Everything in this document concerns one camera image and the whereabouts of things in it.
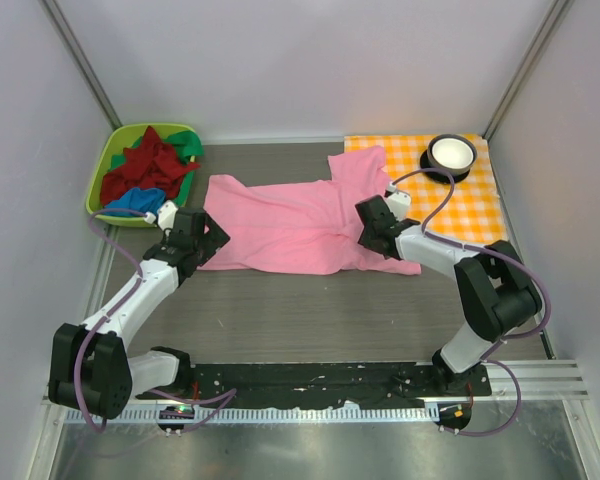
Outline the pink t shirt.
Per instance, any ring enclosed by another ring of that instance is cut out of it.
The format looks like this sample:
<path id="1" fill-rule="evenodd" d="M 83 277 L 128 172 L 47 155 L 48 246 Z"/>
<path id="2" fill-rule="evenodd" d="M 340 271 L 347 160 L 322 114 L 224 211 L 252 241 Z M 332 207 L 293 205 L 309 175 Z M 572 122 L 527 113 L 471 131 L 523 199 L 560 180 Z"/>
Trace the pink t shirt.
<path id="1" fill-rule="evenodd" d="M 344 270 L 418 275 L 419 264 L 386 259 L 359 245 L 355 206 L 385 191 L 390 177 L 380 146 L 329 157 L 331 177 L 247 187 L 231 175 L 209 179 L 204 208 L 229 235 L 204 268 L 331 275 Z"/>

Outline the orange checkered cloth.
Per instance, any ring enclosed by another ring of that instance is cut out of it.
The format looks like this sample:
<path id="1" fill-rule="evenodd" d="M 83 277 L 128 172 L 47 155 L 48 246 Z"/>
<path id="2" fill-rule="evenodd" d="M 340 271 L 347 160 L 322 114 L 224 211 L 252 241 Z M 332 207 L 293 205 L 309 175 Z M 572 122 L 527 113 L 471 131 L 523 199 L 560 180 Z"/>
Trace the orange checkered cloth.
<path id="1" fill-rule="evenodd" d="M 470 243 L 491 244 L 508 238 L 489 158 L 488 143 L 477 134 L 465 136 L 475 147 L 477 158 L 469 176 L 455 186 L 446 206 L 429 222 L 428 228 Z M 430 135 L 353 135 L 344 139 L 344 150 L 355 151 L 381 146 L 386 152 L 385 171 L 391 179 L 420 167 L 420 157 Z M 424 174 L 410 177 L 399 184 L 412 199 L 408 216 L 422 221 L 439 206 L 449 187 L 438 184 Z"/>

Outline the lime green plastic basket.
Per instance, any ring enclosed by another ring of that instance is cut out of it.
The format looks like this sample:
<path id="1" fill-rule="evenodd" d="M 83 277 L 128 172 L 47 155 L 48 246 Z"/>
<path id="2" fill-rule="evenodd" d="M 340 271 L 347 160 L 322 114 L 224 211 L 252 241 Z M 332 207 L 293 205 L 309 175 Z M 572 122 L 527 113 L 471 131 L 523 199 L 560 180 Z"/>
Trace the lime green plastic basket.
<path id="1" fill-rule="evenodd" d="M 153 125 L 160 125 L 160 124 L 184 126 L 186 128 L 193 130 L 192 128 L 190 128 L 186 125 L 180 125 L 180 124 L 156 123 Z M 99 204 L 99 191 L 100 191 L 102 176 L 106 172 L 107 165 L 109 163 L 107 160 L 104 159 L 104 153 L 108 149 L 109 143 L 112 141 L 114 132 L 109 137 L 109 139 L 102 151 L 99 163 L 96 167 L 96 171 L 95 171 L 93 179 L 91 181 L 90 190 L 89 190 L 89 193 L 88 193 L 87 199 L 86 199 L 87 212 L 90 214 L 95 213 L 99 220 L 101 220 L 102 222 L 109 224 L 109 225 L 114 225 L 114 226 L 119 226 L 119 227 L 129 227 L 129 228 L 149 228 L 151 225 L 146 224 L 144 222 L 143 216 L 140 216 L 140 217 L 116 217 L 116 216 L 106 215 L 105 211 L 104 211 L 104 206 L 101 206 Z M 186 200 L 184 200 L 184 202 L 182 204 L 178 204 L 174 200 L 169 200 L 169 201 L 173 201 L 178 207 L 183 207 L 187 202 L 187 198 L 186 198 Z"/>

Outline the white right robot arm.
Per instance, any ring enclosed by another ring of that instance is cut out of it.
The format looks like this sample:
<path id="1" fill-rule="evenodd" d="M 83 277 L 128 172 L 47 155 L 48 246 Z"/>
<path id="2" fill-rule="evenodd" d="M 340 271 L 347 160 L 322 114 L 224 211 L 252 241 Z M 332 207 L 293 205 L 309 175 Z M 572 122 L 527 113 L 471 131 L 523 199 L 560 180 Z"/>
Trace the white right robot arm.
<path id="1" fill-rule="evenodd" d="M 486 354 L 541 311 L 540 292 L 509 242 L 481 246 L 436 235 L 415 220 L 397 219 L 381 195 L 358 203 L 356 211 L 362 247 L 419 263 L 456 282 L 464 323 L 432 357 L 434 383 L 441 390 L 464 386 Z"/>

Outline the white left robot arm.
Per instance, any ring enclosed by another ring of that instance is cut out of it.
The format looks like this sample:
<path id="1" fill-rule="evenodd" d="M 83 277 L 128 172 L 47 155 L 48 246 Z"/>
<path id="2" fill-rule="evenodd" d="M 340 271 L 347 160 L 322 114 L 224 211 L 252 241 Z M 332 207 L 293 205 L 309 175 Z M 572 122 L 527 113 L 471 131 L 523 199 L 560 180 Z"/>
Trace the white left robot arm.
<path id="1" fill-rule="evenodd" d="M 188 354 L 154 347 L 129 357 L 127 349 L 154 310 L 230 240 L 203 209 L 168 201 L 155 213 L 132 214 L 157 227 L 160 241 L 132 262 L 132 277 L 104 306 L 78 325 L 61 325 L 52 341 L 48 398 L 79 411 L 89 426 L 116 418 L 138 395 L 187 389 Z"/>

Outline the blue t shirt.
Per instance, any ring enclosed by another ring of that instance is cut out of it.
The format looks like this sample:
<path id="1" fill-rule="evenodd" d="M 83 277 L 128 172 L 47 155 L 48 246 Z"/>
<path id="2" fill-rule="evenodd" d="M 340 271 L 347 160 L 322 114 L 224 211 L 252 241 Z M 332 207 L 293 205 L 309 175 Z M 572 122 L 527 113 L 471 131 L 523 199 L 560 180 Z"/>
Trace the blue t shirt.
<path id="1" fill-rule="evenodd" d="M 156 215 L 166 201 L 166 193 L 158 188 L 140 189 L 134 187 L 119 199 L 105 205 L 106 215 L 116 217 L 140 217 L 147 213 Z"/>

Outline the dark red t shirt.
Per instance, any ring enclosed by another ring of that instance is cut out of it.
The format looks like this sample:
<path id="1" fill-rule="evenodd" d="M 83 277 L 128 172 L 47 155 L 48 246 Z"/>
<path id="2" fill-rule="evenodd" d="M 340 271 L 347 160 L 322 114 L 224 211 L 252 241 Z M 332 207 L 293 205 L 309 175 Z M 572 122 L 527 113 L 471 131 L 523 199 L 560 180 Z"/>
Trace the dark red t shirt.
<path id="1" fill-rule="evenodd" d="M 204 154 L 197 133 L 178 125 L 129 125 L 114 132 L 104 153 L 99 204 L 110 206 L 137 188 L 162 191 L 167 200 L 186 200 L 196 159 Z"/>

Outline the green t shirt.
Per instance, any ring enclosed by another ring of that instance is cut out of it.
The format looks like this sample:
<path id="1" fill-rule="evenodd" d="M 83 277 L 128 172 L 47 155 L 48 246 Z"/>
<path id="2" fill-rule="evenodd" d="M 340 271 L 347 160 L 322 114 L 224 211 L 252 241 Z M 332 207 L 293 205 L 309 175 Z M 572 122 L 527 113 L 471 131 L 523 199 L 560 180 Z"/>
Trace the green t shirt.
<path id="1" fill-rule="evenodd" d="M 102 180 L 100 202 L 105 207 L 128 190 L 158 188 L 166 201 L 180 194 L 185 177 L 199 167 L 193 158 L 204 153 L 198 136 L 182 130 L 166 138 L 149 126 L 131 147 L 112 157 Z"/>

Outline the white bowl with dark rim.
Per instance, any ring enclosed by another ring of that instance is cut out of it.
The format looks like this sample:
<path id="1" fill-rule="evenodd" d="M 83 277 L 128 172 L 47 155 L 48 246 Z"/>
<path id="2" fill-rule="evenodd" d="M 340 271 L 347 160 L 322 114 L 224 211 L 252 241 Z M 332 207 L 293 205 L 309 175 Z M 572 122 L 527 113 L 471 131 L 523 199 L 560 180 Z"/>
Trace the white bowl with dark rim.
<path id="1" fill-rule="evenodd" d="M 477 149 L 465 137 L 442 134 L 434 137 L 420 156 L 420 168 L 431 180 L 450 184 L 465 180 L 475 161 Z"/>

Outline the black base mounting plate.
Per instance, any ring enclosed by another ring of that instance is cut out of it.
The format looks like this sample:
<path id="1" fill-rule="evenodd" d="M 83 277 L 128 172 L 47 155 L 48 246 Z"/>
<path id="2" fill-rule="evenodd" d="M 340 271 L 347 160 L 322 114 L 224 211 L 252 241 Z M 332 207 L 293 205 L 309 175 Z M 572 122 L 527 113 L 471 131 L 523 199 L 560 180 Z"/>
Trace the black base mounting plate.
<path id="1" fill-rule="evenodd" d="M 427 398 L 473 400 L 489 397 L 483 365 L 447 375 L 429 363 L 256 363 L 201 364 L 152 373 L 132 373 L 134 395 L 153 389 L 198 402 L 230 391 L 229 406 L 261 410 L 324 410 L 352 402 L 363 410 L 422 406 Z"/>

